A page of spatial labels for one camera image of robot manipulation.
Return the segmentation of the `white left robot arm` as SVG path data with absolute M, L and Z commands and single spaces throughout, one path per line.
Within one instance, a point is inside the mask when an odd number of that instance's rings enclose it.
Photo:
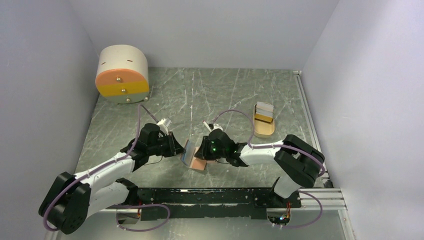
M 105 162 L 78 173 L 65 171 L 55 178 L 38 210 L 46 230 L 68 235 L 103 209 L 142 203 L 138 186 L 123 176 L 146 165 L 152 156 L 174 157 L 185 149 L 171 131 L 157 123 L 147 123 L 137 131 L 127 146 Z

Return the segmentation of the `pink leather card holder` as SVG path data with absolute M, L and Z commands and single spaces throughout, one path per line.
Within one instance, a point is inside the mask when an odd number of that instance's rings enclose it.
M 207 165 L 217 164 L 216 160 L 204 160 L 195 157 L 195 153 L 199 149 L 188 139 L 184 145 L 184 152 L 180 156 L 180 161 L 188 168 L 197 171 L 204 171 Z

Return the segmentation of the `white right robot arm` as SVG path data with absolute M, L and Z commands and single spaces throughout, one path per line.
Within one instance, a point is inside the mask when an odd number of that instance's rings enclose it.
M 251 144 L 235 142 L 221 129 L 215 129 L 203 137 L 193 156 L 206 161 L 225 159 L 234 167 L 277 164 L 282 175 L 274 182 L 269 197 L 275 207 L 282 207 L 298 189 L 312 188 L 325 173 L 324 155 L 293 134 L 277 142 Z

